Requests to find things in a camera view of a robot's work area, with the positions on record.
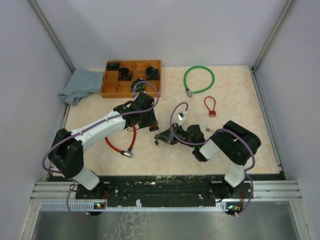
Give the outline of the silver key bunch middle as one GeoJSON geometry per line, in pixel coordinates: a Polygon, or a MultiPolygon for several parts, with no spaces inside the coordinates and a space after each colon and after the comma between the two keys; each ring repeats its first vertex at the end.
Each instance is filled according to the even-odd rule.
{"type": "Polygon", "coordinates": [[[208,128],[208,127],[205,128],[205,131],[208,132],[208,133],[212,133],[213,132],[213,130],[208,128]]]}

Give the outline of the black rolled item right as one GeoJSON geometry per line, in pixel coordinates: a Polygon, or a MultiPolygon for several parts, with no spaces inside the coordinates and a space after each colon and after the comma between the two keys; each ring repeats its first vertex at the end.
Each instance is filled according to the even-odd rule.
{"type": "Polygon", "coordinates": [[[148,66],[145,70],[146,74],[146,79],[150,81],[158,81],[160,79],[160,71],[159,69],[153,67],[153,66],[148,66]]]}

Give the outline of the aluminium frame post right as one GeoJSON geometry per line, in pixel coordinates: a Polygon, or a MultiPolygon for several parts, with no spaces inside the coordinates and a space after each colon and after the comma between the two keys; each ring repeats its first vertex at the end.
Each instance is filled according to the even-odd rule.
{"type": "Polygon", "coordinates": [[[292,11],[296,1],[295,0],[287,0],[285,2],[285,5],[277,18],[270,34],[268,35],[256,61],[254,62],[254,65],[251,67],[251,71],[253,74],[255,74],[258,69],[260,68],[263,60],[265,59],[267,53],[269,52],[271,46],[273,45],[273,42],[276,40],[277,35],[279,34],[283,24],[285,23],[287,17],[289,16],[290,12],[292,11]]]}

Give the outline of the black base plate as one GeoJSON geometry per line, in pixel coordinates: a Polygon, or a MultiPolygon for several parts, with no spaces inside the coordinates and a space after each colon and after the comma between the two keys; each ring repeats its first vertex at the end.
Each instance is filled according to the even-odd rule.
{"type": "Polygon", "coordinates": [[[108,207],[214,207],[223,200],[250,197],[252,186],[228,187],[222,175],[102,176],[94,190],[79,186],[77,200],[102,200],[108,207]]]}

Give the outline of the wooden compartment tray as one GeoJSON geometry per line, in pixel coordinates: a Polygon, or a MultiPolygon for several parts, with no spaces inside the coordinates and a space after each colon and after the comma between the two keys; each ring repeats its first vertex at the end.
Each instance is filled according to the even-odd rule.
{"type": "Polygon", "coordinates": [[[100,95],[103,98],[130,98],[134,85],[136,92],[145,91],[152,97],[161,95],[161,60],[109,60],[106,62],[100,95]]]}

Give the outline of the black yellow rolled item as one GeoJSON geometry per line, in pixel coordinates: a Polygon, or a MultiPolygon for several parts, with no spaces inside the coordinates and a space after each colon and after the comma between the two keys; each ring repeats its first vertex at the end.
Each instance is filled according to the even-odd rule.
{"type": "Polygon", "coordinates": [[[135,79],[130,86],[131,92],[133,92],[134,89],[135,89],[135,92],[143,92],[145,88],[146,88],[145,80],[142,78],[135,79]]]}

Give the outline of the aluminium frame post left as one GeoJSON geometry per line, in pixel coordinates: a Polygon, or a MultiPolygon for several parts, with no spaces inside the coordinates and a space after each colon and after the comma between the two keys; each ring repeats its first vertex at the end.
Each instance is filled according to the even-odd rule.
{"type": "Polygon", "coordinates": [[[50,38],[52,44],[54,45],[60,57],[64,61],[65,65],[68,67],[71,73],[74,73],[76,68],[70,56],[68,55],[65,47],[63,46],[62,42],[59,40],[58,35],[56,34],[49,20],[47,19],[45,13],[41,9],[39,3],[36,0],[27,0],[27,3],[30,5],[33,13],[39,20],[44,31],[47,33],[48,37],[50,38]]]}

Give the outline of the aluminium frame post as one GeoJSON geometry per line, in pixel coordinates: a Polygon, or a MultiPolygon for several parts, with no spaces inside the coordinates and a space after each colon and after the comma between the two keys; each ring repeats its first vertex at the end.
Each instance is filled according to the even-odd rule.
{"type": "Polygon", "coordinates": [[[290,12],[292,11],[296,1],[295,0],[287,0],[285,2],[285,5],[277,18],[270,34],[268,35],[256,61],[254,62],[254,65],[251,67],[251,71],[253,74],[255,74],[258,69],[260,68],[263,60],[265,59],[267,53],[269,52],[271,46],[273,45],[273,42],[276,40],[277,35],[279,34],[283,24],[285,23],[287,17],[289,16],[290,12]]]}
{"type": "Polygon", "coordinates": [[[71,73],[74,73],[76,68],[70,56],[68,55],[65,47],[63,46],[62,42],[59,40],[58,35],[56,34],[49,20],[47,19],[45,13],[41,9],[39,3],[36,0],[27,0],[27,3],[30,5],[33,13],[39,20],[44,31],[47,33],[48,37],[50,38],[52,44],[54,45],[60,57],[64,61],[65,65],[68,67],[71,73]]]}

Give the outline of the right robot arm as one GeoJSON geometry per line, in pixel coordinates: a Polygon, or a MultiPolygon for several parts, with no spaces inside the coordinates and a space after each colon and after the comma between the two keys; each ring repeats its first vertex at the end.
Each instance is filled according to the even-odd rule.
{"type": "Polygon", "coordinates": [[[198,124],[190,125],[184,130],[177,123],[156,134],[154,139],[156,144],[162,141],[168,145],[181,143],[192,147],[192,154],[200,162],[206,162],[222,152],[230,160],[224,176],[226,183],[223,185],[223,192],[229,198],[235,198],[241,192],[240,184],[248,169],[254,167],[254,156],[261,146],[257,135],[231,120],[208,139],[205,139],[198,124]]]}

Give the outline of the orange black padlock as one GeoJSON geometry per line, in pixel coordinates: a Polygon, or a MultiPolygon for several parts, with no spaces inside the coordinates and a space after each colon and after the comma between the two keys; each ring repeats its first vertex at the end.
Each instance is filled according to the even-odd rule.
{"type": "Polygon", "coordinates": [[[155,132],[159,130],[159,126],[157,124],[153,124],[149,126],[149,131],[150,132],[155,132]]]}

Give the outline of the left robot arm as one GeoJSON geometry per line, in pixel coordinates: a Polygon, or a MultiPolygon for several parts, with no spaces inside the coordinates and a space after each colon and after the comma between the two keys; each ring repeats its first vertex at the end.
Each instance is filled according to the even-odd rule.
{"type": "Polygon", "coordinates": [[[141,128],[156,125],[154,108],[158,99],[140,92],[133,101],[113,108],[106,116],[84,127],[67,131],[59,130],[47,157],[65,178],[86,188],[91,197],[103,195],[104,186],[100,178],[84,163],[84,153],[104,138],[139,125],[141,128]]]}

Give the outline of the black rolled item far left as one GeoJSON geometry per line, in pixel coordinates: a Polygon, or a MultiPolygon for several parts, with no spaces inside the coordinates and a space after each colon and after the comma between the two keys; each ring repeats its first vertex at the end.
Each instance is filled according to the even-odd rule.
{"type": "Polygon", "coordinates": [[[118,71],[120,69],[120,62],[112,61],[106,64],[107,71],[118,71]]]}

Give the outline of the grey blue cloth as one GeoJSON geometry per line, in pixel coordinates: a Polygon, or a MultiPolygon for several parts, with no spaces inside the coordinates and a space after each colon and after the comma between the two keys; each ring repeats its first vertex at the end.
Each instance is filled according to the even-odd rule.
{"type": "Polygon", "coordinates": [[[57,96],[66,104],[77,106],[81,99],[92,94],[99,94],[104,74],[84,68],[76,69],[67,85],[58,92],[57,96]]]}

